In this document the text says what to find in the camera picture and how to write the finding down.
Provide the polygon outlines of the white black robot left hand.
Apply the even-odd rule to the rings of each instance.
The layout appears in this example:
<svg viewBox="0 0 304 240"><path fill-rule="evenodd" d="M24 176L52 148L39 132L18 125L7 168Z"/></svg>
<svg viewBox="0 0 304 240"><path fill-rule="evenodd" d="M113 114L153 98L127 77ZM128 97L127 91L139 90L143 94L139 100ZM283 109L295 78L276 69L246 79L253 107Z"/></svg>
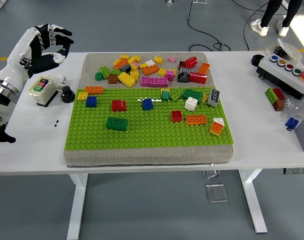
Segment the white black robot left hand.
<svg viewBox="0 0 304 240"><path fill-rule="evenodd" d="M57 68L67 57L72 33L55 24L29 28L8 57L7 65L0 70L0 82L17 89L34 74Z"/></svg>

